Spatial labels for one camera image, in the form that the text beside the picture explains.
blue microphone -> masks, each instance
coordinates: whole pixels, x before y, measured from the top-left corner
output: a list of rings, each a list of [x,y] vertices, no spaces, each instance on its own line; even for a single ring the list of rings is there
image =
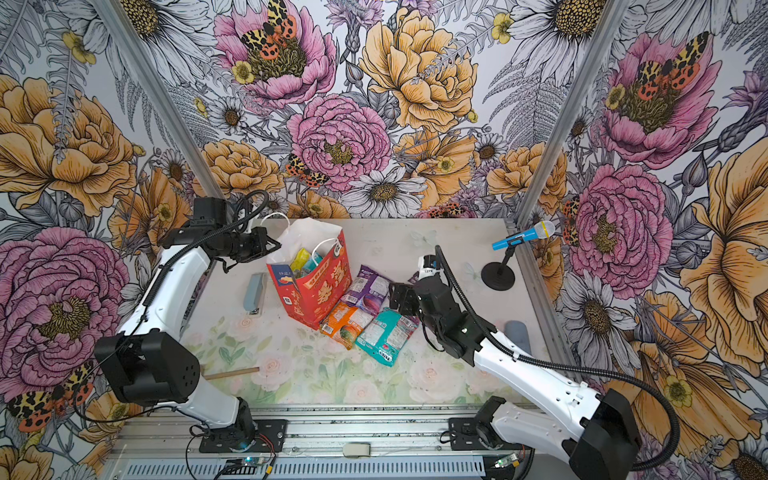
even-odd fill
[[[511,237],[498,241],[493,244],[493,250],[503,250],[507,247],[519,245],[524,242],[536,240],[537,238],[549,238],[554,235],[554,223],[549,220],[543,220],[525,232],[516,233]]]

flower bud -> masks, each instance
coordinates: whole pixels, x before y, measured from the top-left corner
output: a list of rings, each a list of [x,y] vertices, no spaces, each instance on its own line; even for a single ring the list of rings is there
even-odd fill
[[[704,154],[699,154],[696,160],[690,162],[683,170],[683,194],[688,196],[694,192],[694,189],[701,187],[707,182],[709,171],[707,170],[707,161],[704,160]]]

white rope handle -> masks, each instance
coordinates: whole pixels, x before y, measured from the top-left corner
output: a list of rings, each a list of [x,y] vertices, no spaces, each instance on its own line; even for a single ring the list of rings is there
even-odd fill
[[[264,225],[264,221],[265,221],[267,218],[269,218],[269,217],[272,217],[273,215],[280,215],[282,218],[286,219],[286,222],[288,222],[288,227],[286,228],[286,230],[288,230],[288,228],[290,228],[290,219],[289,219],[289,218],[288,218],[288,216],[287,216],[286,214],[284,214],[283,212],[272,212],[271,214],[269,214],[269,215],[267,215],[266,217],[262,218],[262,219],[261,219],[261,223],[259,223],[259,227],[261,227],[262,225]]]
[[[317,251],[318,248],[320,248],[320,245],[323,245],[325,242],[330,242],[331,240],[338,240],[338,238],[336,238],[336,237],[334,237],[334,238],[326,238],[322,242],[318,243],[317,247],[315,247],[315,250],[312,250],[312,255],[310,255],[310,260],[314,261],[313,259],[315,258],[315,252]]]

table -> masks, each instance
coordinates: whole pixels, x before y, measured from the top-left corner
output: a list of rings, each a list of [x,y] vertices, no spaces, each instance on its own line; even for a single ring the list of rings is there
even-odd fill
[[[434,253],[434,245],[439,244],[477,313],[502,330],[511,319],[522,321],[528,327],[532,354],[549,359],[516,259],[509,262],[517,277],[511,290],[497,292],[480,280],[483,265],[503,257],[503,252],[490,247],[508,236],[503,220],[324,221],[343,228],[353,276],[364,263],[392,280],[407,281],[416,271],[419,256]],[[270,218],[264,226],[277,238],[286,221]],[[408,254],[402,257],[401,252]],[[291,319],[270,278],[261,316],[249,316],[243,298],[251,275],[258,272],[266,272],[264,260],[239,265],[228,274],[216,265],[181,340],[206,374],[260,367],[249,375],[213,380],[219,389],[243,397],[252,407],[456,406],[482,404],[491,395],[526,402],[494,376],[434,351],[418,330],[393,367],[380,365],[359,348],[348,351]]]

vent grille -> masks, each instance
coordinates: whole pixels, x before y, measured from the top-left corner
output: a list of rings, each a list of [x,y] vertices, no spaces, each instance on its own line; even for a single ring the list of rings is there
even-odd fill
[[[213,478],[225,465],[216,459],[201,462],[190,460],[195,477]],[[261,478],[264,465],[243,467],[222,480]],[[292,478],[360,478],[375,475],[376,478],[477,478],[485,475],[482,457],[473,455],[450,457],[407,458],[280,458],[270,475],[274,480]],[[131,460],[120,480],[187,480],[184,460]]]

